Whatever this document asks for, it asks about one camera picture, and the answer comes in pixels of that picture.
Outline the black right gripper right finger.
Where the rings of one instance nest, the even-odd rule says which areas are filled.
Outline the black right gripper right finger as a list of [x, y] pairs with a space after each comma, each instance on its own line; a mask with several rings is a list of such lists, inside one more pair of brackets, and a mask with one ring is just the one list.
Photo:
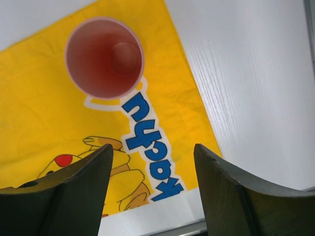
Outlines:
[[313, 236], [315, 193], [259, 178], [196, 144], [194, 162], [208, 235]]

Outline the pink plastic cup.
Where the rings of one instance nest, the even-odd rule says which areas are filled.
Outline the pink plastic cup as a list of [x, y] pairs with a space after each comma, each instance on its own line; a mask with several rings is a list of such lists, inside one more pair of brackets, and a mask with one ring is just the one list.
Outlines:
[[86, 95], [114, 100], [129, 94], [144, 72], [138, 36], [111, 17], [93, 17], [70, 34], [64, 59], [73, 83]]

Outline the yellow Pikachu placemat cloth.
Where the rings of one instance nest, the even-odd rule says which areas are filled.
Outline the yellow Pikachu placemat cloth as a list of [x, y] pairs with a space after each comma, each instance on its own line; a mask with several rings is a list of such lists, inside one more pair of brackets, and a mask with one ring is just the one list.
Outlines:
[[[128, 25], [144, 49], [144, 76], [132, 96], [149, 105], [149, 147], [128, 149], [138, 124], [122, 105], [85, 95], [64, 51], [71, 32], [107, 16]], [[114, 149], [103, 215], [195, 189], [193, 149], [220, 154], [182, 44], [162, 0], [3, 0], [0, 3], [0, 186], [18, 187]]]

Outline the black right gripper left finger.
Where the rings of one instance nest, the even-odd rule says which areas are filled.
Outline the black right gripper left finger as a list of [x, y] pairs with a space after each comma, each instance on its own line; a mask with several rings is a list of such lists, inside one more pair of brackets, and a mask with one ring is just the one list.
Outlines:
[[112, 145], [44, 177], [0, 190], [2, 236], [96, 236], [113, 163]]

